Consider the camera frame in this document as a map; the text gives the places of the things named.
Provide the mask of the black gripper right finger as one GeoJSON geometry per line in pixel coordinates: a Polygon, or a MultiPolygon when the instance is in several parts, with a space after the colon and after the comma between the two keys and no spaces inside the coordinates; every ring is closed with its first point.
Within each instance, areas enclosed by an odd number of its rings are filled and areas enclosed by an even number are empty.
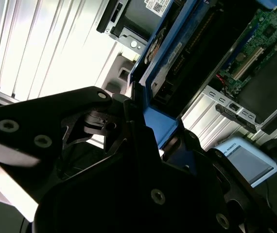
{"type": "Polygon", "coordinates": [[[196,180],[199,230],[215,233],[277,233],[277,216],[218,149],[202,149],[198,137],[178,128],[166,144],[166,161],[196,180]]]}

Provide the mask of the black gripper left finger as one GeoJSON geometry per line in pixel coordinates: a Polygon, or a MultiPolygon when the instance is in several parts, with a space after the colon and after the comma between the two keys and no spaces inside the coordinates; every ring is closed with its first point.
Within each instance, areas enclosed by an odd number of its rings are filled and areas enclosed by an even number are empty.
{"type": "Polygon", "coordinates": [[[125,147],[157,147],[141,101],[97,87],[0,106],[0,192],[35,216],[45,195],[70,179],[52,178],[63,150],[95,134],[104,136],[104,157],[88,168],[125,147]]]}

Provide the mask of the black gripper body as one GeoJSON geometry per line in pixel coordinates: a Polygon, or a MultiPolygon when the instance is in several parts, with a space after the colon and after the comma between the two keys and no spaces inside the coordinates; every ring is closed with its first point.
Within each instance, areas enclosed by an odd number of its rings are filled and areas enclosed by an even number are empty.
{"type": "Polygon", "coordinates": [[[202,220],[196,181],[163,163],[157,147],[118,153],[50,190],[35,233],[191,233],[202,220]]]}

